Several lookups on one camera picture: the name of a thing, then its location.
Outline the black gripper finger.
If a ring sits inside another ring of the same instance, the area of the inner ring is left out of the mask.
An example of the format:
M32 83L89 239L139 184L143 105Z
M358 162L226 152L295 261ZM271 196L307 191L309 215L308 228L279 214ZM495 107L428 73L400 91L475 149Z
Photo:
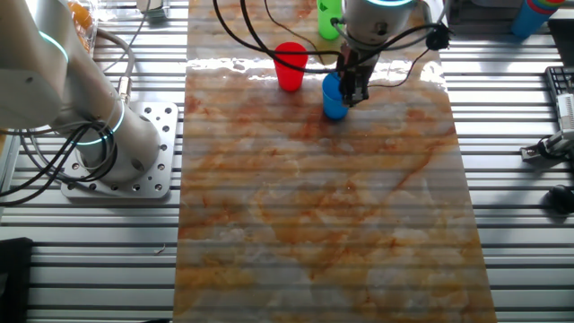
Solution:
M355 75L354 104L357 105L369 98L369 74Z
M353 74L340 74L339 92L342 95L344 106L353 106L354 76Z

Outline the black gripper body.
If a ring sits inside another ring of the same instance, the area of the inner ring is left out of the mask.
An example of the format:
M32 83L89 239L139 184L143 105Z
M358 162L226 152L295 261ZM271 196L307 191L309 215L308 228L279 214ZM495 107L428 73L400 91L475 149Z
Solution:
M340 69L342 83L368 85L379 54L372 54L367 49L353 48L348 43L343 43L340 49L343 57L338 60L337 67Z

